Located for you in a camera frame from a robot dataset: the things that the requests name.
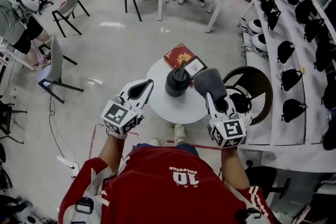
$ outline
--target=round white table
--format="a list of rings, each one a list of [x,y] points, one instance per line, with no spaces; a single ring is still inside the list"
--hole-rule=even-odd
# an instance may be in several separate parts
[[[149,98],[149,105],[161,118],[171,123],[188,124],[199,121],[207,114],[205,99],[188,87],[184,95],[172,97],[165,90],[171,66],[163,58],[152,65],[146,78],[154,81],[154,89]]]

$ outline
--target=shoe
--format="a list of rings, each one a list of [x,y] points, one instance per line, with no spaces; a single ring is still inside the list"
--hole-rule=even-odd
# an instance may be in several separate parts
[[[178,4],[179,5],[183,5],[185,3],[186,0],[178,0]]]
[[[205,1],[204,1],[204,0],[198,0],[198,2],[199,2],[199,6],[200,6],[201,8],[204,8],[204,6],[205,6]]]
[[[157,140],[156,138],[152,139],[151,142],[150,142],[150,145],[160,146],[159,140]]]
[[[187,140],[187,137],[185,135],[185,128],[182,124],[175,125],[175,146],[180,142],[185,142]]]

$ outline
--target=cable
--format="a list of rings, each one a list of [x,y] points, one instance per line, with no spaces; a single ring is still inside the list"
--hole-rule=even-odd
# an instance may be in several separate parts
[[[10,74],[9,74],[9,78],[8,78],[8,84],[7,84],[6,90],[5,90],[5,92],[4,92],[4,94],[3,94],[3,95],[0,95],[0,98],[2,98],[2,96],[4,96],[4,95],[6,94],[6,92],[7,92],[7,90],[8,90],[9,83],[10,83],[10,77],[12,76],[12,73],[13,73],[14,67],[15,67],[15,62],[14,62],[14,64],[13,64],[12,70],[10,71]]]

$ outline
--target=person's arm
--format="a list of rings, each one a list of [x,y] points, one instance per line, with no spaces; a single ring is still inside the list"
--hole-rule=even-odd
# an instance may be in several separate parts
[[[98,156],[112,169],[112,171],[114,171],[116,175],[118,174],[124,144],[125,139],[117,139],[115,136],[109,135]]]
[[[250,187],[250,182],[234,147],[222,150],[222,178],[235,189]]]

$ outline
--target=red book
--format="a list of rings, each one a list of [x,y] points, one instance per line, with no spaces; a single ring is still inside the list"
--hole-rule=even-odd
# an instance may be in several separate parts
[[[172,68],[178,68],[182,62],[189,62],[195,55],[183,44],[177,45],[174,49],[168,52],[163,59],[170,64]]]

